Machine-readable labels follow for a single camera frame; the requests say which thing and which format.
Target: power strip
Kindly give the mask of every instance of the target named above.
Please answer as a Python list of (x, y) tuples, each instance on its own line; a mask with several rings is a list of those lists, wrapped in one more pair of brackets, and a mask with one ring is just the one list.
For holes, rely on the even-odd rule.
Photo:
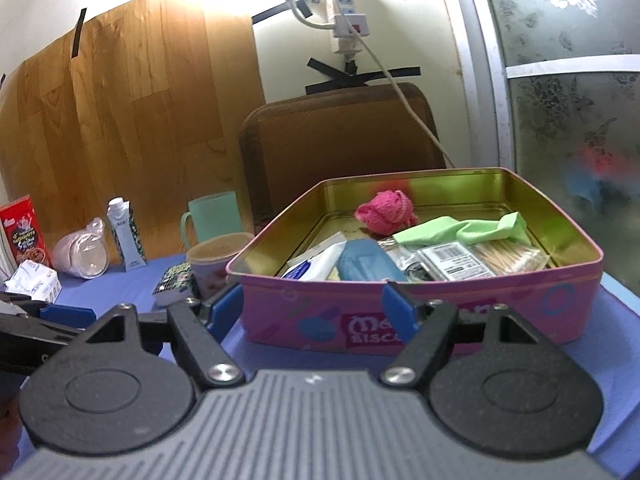
[[(358, 39), (355, 38), (351, 32), (349, 24), (345, 17), (341, 15), (335, 0), (325, 1), (326, 15), (335, 23), (335, 28), (332, 30), (330, 37), (332, 52), (345, 56), (355, 56), (362, 51)], [(353, 25), (353, 28), (357, 30), (361, 36), (368, 36), (369, 25), (367, 23), (367, 16), (356, 12), (355, 0), (338, 0), (338, 2), (351, 22), (351, 25)]]

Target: metal screw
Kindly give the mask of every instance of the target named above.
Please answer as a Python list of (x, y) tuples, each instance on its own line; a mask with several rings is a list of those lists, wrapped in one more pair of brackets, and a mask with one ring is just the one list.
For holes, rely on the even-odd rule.
[(415, 379), (415, 371), (406, 366), (394, 366), (385, 370), (382, 379), (388, 384), (409, 384)]
[(240, 376), (240, 369), (235, 365), (220, 363), (219, 365), (209, 368), (207, 375), (209, 379), (214, 381), (228, 383), (229, 381), (236, 380)]

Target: floral pattern glass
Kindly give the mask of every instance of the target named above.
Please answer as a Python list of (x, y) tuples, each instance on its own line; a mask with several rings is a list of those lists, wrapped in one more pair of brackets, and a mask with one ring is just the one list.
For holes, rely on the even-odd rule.
[(640, 54), (640, 0), (491, 0), (507, 66)]
[(640, 74), (510, 80), (518, 172), (596, 240), (640, 293)]

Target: mint green mug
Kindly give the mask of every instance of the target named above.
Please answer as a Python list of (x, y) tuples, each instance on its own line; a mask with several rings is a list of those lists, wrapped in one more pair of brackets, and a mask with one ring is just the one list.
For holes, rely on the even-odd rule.
[(189, 202), (189, 210), (180, 219), (180, 233), (187, 248), (191, 247), (187, 238), (187, 219), (189, 217), (193, 221), (198, 242), (244, 231), (236, 194), (233, 191), (207, 195)]

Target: pink towel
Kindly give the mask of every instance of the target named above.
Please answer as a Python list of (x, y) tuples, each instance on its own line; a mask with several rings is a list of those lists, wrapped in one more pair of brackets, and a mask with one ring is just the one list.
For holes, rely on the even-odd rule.
[(356, 210), (356, 218), (369, 231), (383, 236), (391, 236), (418, 221), (414, 215), (414, 204), (402, 191), (379, 192), (373, 200)]

